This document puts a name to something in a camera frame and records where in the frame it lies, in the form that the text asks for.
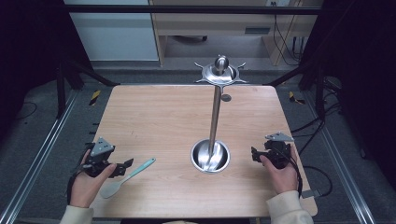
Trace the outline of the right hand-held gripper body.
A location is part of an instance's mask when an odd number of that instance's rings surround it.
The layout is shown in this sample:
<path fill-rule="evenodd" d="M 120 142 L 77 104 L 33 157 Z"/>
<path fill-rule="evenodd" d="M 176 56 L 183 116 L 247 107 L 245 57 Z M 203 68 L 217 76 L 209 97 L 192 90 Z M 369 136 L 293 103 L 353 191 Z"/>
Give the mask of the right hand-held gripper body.
<path fill-rule="evenodd" d="M 290 143 L 293 142 L 294 139 L 282 132 L 267 134 L 265 139 L 265 156 L 271 161 L 276 169 L 285 168 L 290 162 Z"/>

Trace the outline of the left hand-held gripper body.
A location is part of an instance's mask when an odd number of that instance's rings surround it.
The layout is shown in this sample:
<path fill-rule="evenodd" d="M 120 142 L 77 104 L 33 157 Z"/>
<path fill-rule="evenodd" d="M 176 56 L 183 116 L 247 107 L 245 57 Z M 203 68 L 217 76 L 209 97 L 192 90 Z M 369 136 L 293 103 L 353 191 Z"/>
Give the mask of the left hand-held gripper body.
<path fill-rule="evenodd" d="M 85 173 L 90 177 L 99 176 L 110 164 L 108 158 L 115 148 L 114 145 L 107 142 L 103 137 L 99 137 L 84 161 L 83 168 Z"/>

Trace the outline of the teal silicone spatula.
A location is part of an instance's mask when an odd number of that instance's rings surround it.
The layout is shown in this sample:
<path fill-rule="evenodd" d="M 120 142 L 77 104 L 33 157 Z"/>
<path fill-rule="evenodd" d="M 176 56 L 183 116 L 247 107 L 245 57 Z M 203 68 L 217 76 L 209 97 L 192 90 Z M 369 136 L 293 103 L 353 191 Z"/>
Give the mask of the teal silicone spatula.
<path fill-rule="evenodd" d="M 139 173 L 141 173 L 144 170 L 146 170 L 147 168 L 149 168 L 150 165 L 153 164 L 155 161 L 156 161 L 155 158 L 151 158 L 151 159 L 145 161 L 143 164 L 141 164 L 136 169 L 134 169 L 130 174 L 128 174 L 126 177 L 124 177 L 121 181 L 116 181 L 116 182 L 111 182 L 111 183 L 105 184 L 99 190 L 100 196 L 104 199 L 108 199 L 108 198 L 112 197 L 114 194 L 116 194 L 120 190 L 120 187 L 126 181 L 128 181 L 135 175 L 138 175 Z"/>

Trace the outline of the stainless steel utensil rack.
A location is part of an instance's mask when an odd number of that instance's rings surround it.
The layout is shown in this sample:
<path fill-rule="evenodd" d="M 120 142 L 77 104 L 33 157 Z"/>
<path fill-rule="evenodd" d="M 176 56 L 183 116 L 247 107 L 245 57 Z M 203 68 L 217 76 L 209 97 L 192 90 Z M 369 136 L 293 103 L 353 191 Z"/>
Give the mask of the stainless steel utensil rack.
<path fill-rule="evenodd" d="M 196 169 L 206 174 L 215 174 L 223 171 L 230 162 L 230 150 L 217 139 L 219 124 L 219 111 L 223 95 L 223 89 L 236 82 L 245 83 L 240 78 L 239 66 L 230 64 L 225 55 L 219 55 L 213 63 L 196 66 L 202 69 L 202 77 L 199 82 L 206 82 L 214 86 L 212 115 L 210 122 L 209 137 L 198 141 L 191 149 L 191 162 Z"/>

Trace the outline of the person's right hand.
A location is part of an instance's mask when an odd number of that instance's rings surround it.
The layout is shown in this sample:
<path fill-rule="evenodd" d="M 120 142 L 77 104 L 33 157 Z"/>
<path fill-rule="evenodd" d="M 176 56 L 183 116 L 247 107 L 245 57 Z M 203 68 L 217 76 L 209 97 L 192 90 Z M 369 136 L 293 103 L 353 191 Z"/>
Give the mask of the person's right hand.
<path fill-rule="evenodd" d="M 260 159 L 277 194 L 298 189 L 298 175 L 292 163 L 288 162 L 283 169 L 277 169 L 267 157 L 260 156 Z"/>

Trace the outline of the person's left hand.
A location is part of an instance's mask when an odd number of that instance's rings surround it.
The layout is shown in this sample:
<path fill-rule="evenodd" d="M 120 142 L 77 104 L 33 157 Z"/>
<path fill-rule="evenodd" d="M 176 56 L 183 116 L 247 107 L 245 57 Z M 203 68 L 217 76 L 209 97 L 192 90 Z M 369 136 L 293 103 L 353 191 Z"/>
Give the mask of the person's left hand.
<path fill-rule="evenodd" d="M 84 172 L 78 174 L 71 188 L 69 204 L 79 208 L 89 208 L 100 188 L 113 174 L 116 167 L 116 164 L 110 163 L 97 177 L 91 177 Z"/>

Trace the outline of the yellow black tape strip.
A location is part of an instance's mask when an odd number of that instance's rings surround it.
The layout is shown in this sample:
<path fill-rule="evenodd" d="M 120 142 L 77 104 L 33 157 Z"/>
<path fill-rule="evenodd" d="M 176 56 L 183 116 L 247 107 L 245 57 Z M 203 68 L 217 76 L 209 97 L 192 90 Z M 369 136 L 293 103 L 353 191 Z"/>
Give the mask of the yellow black tape strip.
<path fill-rule="evenodd" d="M 91 98 L 91 100 L 90 100 L 90 102 L 89 102 L 89 105 L 95 105 L 95 104 L 96 104 L 96 101 L 97 101 L 97 99 L 98 99 L 100 93 L 101 93 L 101 91 L 97 90 L 97 91 L 95 91 L 95 92 L 92 94 L 92 98 Z"/>
<path fill-rule="evenodd" d="M 294 102 L 296 104 L 305 105 L 305 100 L 296 99 L 295 96 L 294 96 L 294 93 L 292 91 L 289 91 L 289 99 L 290 99 L 291 102 Z"/>

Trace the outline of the white cabinet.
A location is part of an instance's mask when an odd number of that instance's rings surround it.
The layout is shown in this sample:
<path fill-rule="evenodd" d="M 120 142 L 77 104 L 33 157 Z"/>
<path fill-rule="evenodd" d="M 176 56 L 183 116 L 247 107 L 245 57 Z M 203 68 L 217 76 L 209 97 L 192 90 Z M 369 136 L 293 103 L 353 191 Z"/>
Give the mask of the white cabinet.
<path fill-rule="evenodd" d="M 149 13 L 71 13 L 91 61 L 158 61 Z"/>

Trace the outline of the dark curtain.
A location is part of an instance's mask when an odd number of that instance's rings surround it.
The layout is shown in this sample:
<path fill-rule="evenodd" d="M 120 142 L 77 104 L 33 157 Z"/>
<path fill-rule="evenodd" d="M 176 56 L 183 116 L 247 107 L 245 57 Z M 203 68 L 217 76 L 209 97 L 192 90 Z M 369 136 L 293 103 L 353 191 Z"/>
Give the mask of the dark curtain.
<path fill-rule="evenodd" d="M 55 79 L 64 52 L 91 68 L 64 0 L 0 0 L 0 139 L 27 92 Z"/>
<path fill-rule="evenodd" d="M 327 37 L 323 70 L 342 83 L 341 103 L 361 147 L 396 189 L 396 0 L 324 0 L 304 59 Z"/>

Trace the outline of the light wooden desk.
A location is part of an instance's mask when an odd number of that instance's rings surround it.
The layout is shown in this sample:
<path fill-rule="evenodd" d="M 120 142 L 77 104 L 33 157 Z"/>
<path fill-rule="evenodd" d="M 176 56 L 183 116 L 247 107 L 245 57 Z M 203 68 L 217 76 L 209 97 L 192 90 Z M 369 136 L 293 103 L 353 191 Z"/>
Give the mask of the light wooden desk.
<path fill-rule="evenodd" d="M 152 6 L 321 7 L 324 0 L 148 0 Z M 286 55 L 286 42 L 308 38 L 315 15 L 173 14 L 152 15 L 156 35 L 257 35 L 273 65 Z"/>

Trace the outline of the aluminium floor rail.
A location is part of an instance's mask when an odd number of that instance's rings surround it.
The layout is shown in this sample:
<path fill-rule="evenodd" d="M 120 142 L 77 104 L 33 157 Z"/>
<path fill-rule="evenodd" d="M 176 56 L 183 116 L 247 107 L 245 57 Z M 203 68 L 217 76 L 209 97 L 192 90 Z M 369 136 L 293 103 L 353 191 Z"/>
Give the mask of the aluminium floor rail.
<path fill-rule="evenodd" d="M 329 176 L 329 188 L 322 190 L 322 195 L 318 197 L 320 202 L 326 203 L 320 210 L 322 215 L 335 212 L 334 218 L 341 220 L 346 216 L 345 212 L 352 212 L 354 217 L 351 223 L 375 224 L 375 218 L 361 190 L 326 127 L 330 121 L 326 116 L 339 109 L 338 103 L 324 108 L 324 118 L 319 121 L 316 139 L 305 144 L 303 162 L 305 166 L 311 165 Z"/>
<path fill-rule="evenodd" d="M 7 204 L 5 210 L 0 214 L 0 224 L 13 224 L 16 220 L 18 213 L 21 211 L 21 207 L 23 206 L 35 181 L 37 180 L 37 177 L 39 176 L 39 173 L 41 172 L 48 155 L 51 153 L 53 146 L 56 143 L 56 140 L 58 139 L 58 136 L 61 133 L 70 115 L 70 112 L 75 105 L 78 95 L 79 91 L 70 91 L 64 112 L 54 121 L 43 144 L 36 153 L 33 162 L 31 163 L 23 180 L 19 184 L 19 187 L 17 188 L 10 202 Z"/>

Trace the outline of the black frame strut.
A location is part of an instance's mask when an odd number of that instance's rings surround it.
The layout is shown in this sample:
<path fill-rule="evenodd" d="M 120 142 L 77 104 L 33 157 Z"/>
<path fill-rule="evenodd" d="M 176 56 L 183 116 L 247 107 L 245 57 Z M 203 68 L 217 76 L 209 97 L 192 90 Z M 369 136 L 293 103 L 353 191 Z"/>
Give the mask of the black frame strut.
<path fill-rule="evenodd" d="M 60 62 L 56 69 L 58 119 L 66 110 L 65 82 L 68 82 L 73 90 L 81 90 L 84 86 L 84 82 L 80 77 L 81 74 L 85 74 L 108 87 L 118 86 L 117 82 L 111 81 L 97 74 L 92 68 L 89 68 L 88 66 L 71 60 Z"/>
<path fill-rule="evenodd" d="M 325 108 L 323 100 L 324 91 L 324 72 L 322 69 L 322 64 L 317 60 L 309 60 L 306 63 L 302 63 L 295 69 L 289 71 L 286 75 L 279 77 L 268 83 L 268 86 L 277 87 L 281 83 L 295 77 L 297 75 L 302 75 L 300 82 L 298 84 L 302 91 L 306 91 L 312 87 L 315 87 L 315 111 L 321 120 L 325 119 Z"/>

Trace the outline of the black horizontal frame bar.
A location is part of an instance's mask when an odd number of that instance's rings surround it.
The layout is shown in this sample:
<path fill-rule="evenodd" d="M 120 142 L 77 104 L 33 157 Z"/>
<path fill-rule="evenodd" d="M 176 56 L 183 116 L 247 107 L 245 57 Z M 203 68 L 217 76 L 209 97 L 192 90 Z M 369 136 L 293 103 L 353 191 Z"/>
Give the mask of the black horizontal frame bar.
<path fill-rule="evenodd" d="M 173 13 L 173 14 L 268 14 L 318 15 L 320 7 L 233 7 L 233 6 L 142 6 L 142 5 L 64 5 L 76 13 Z"/>

